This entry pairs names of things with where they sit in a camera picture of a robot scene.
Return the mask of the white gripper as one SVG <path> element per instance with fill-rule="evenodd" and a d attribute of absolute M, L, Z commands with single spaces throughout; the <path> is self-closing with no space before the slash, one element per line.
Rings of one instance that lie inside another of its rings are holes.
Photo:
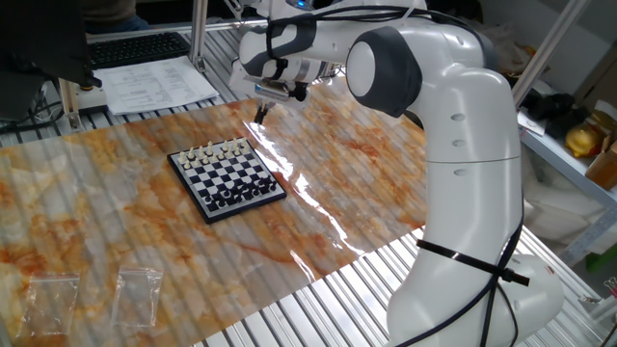
<path fill-rule="evenodd" d="M 262 124 L 271 108 L 278 103 L 295 109 L 304 109 L 309 104 L 309 81 L 306 78 L 272 80 L 250 75 L 238 59 L 232 62 L 232 74 L 228 86 L 237 93 L 260 100 L 254 122 Z"/>

